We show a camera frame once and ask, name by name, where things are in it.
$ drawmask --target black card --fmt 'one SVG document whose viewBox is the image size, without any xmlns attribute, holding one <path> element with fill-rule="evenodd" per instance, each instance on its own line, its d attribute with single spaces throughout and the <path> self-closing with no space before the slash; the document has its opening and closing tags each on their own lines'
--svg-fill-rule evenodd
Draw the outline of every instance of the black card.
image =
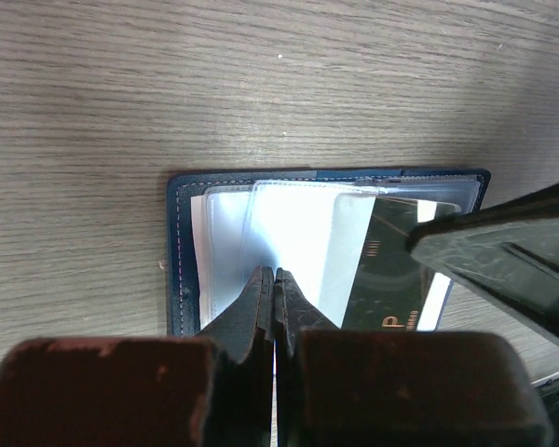
<svg viewBox="0 0 559 447">
<path fill-rule="evenodd" d="M 342 329 L 414 331 L 433 278 L 405 249 L 418 223 L 459 212 L 457 205 L 378 198 L 364 240 Z"/>
</svg>

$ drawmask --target wallet stitching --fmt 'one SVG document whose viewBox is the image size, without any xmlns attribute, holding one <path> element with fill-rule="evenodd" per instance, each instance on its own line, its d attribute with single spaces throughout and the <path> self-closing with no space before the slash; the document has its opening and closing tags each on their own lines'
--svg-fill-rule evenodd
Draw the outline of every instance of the wallet stitching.
<svg viewBox="0 0 559 447">
<path fill-rule="evenodd" d="M 319 181 L 329 181 L 335 182 L 339 180 L 361 180 L 361 179 L 385 179 L 389 178 L 388 175 L 363 175 L 359 177 L 319 177 L 316 179 L 302 178 L 302 179 L 275 179 L 280 182 L 319 182 Z M 448 176 L 444 175 L 441 177 L 456 177 L 454 175 Z M 483 193 L 484 190 L 484 177 L 482 175 L 477 175 L 477 178 L 481 181 L 480 189 L 478 190 L 478 196 Z M 199 182 L 199 183 L 186 183 L 176 188 L 176 245 L 178 250 L 178 298 L 180 300 L 180 336 L 184 335 L 184 293 L 182 288 L 183 281 L 183 269 L 182 262 L 180 260 L 181 246 L 180 246 L 180 190 L 182 188 L 187 188 L 189 186 L 205 186 L 210 184 L 238 184 L 238 183 L 255 183 L 256 180 L 227 180 L 222 182 Z"/>
</svg>

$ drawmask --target wood grain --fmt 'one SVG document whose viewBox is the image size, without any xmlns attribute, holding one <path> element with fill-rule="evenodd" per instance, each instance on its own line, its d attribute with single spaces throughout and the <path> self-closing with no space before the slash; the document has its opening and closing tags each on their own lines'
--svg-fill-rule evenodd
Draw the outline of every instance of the wood grain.
<svg viewBox="0 0 559 447">
<path fill-rule="evenodd" d="M 0 2 L 0 358 L 165 331 L 164 187 L 191 169 L 472 166 L 559 180 L 559 0 Z M 445 328 L 559 349 L 457 288 Z"/>
</svg>

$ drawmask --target navy blue wallet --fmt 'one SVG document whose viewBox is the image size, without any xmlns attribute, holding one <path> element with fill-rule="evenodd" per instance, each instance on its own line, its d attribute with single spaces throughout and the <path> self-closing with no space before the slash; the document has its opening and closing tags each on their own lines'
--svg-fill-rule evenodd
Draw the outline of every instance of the navy blue wallet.
<svg viewBox="0 0 559 447">
<path fill-rule="evenodd" d="M 191 197 L 202 196 L 213 186 L 249 185 L 261 180 L 354 183 L 360 181 L 405 182 L 410 179 L 439 181 L 472 178 L 480 184 L 470 211 L 478 210 L 490 181 L 484 169 L 343 169 L 273 170 L 182 173 L 167 187 L 168 226 L 168 331 L 191 336 L 201 330 L 199 321 L 198 269 L 191 223 Z"/>
</svg>

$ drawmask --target gold lettering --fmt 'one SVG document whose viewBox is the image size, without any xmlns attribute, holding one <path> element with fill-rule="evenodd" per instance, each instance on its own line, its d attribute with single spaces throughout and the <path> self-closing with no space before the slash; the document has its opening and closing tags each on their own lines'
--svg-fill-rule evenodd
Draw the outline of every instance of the gold lettering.
<svg viewBox="0 0 559 447">
<path fill-rule="evenodd" d="M 410 312 L 410 318 L 408 319 L 408 323 L 406 325 L 407 331 L 413 331 L 418 320 L 418 311 L 413 310 Z"/>
<path fill-rule="evenodd" d="M 383 318 L 383 324 L 381 325 L 384 328 L 403 328 L 403 324 L 398 324 L 397 317 L 385 317 Z"/>
</svg>

